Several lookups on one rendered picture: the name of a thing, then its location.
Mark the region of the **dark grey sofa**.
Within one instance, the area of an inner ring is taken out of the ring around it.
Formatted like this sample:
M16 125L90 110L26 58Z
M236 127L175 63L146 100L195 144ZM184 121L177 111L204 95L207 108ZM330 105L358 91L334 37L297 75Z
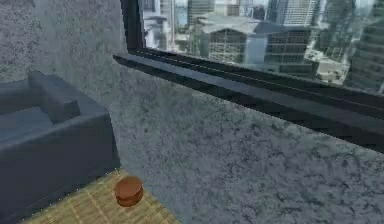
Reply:
M0 84L0 224L120 166L108 110L55 75Z

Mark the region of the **brown round burger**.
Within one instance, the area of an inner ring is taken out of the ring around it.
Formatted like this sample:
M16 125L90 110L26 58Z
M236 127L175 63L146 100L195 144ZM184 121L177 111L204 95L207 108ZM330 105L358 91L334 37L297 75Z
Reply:
M114 194L120 206L134 206L143 198L143 183L136 176L124 177L116 183Z

